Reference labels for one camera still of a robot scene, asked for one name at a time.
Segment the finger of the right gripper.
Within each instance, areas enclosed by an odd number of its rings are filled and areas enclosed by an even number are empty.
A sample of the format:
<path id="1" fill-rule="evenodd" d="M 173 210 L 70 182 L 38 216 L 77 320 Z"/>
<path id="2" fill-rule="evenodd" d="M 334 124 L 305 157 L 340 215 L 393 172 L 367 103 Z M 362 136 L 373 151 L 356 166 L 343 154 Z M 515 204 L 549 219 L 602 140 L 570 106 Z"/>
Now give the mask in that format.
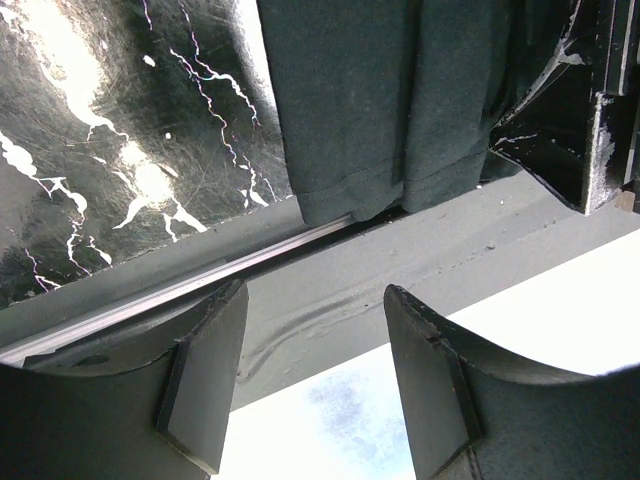
<path id="1" fill-rule="evenodd" d="M 575 1 L 554 52 L 492 128 L 490 151 L 569 208 L 639 210 L 639 4 Z"/>

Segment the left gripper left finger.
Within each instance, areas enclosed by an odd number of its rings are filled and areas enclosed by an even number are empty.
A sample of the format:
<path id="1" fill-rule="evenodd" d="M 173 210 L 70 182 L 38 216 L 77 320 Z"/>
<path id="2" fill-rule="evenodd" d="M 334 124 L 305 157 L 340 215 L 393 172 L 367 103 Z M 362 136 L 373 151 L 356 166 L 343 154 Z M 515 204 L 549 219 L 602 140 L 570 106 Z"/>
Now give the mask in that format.
<path id="1" fill-rule="evenodd" d="M 208 479 L 245 335 L 240 280 L 1 368 L 5 479 Z"/>

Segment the black t shirt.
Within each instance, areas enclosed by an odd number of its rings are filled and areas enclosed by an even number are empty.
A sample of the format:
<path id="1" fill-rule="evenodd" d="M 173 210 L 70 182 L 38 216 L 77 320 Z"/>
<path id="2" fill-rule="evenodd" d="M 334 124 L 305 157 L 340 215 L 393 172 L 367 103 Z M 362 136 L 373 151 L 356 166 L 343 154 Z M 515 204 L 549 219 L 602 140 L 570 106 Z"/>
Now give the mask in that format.
<path id="1" fill-rule="evenodd" d="M 550 59 L 567 1 L 262 1 L 302 217 L 417 212 L 512 176 L 491 128 Z"/>

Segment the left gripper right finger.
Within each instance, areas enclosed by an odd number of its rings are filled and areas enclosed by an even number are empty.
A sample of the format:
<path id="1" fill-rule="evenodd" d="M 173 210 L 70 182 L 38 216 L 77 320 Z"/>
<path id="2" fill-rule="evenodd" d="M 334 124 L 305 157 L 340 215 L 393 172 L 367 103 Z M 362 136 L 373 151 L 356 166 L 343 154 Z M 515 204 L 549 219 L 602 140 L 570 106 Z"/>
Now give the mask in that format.
<path id="1" fill-rule="evenodd" d="M 639 370 L 588 376 L 511 352 L 400 286 L 384 311 L 420 479 L 635 479 Z"/>

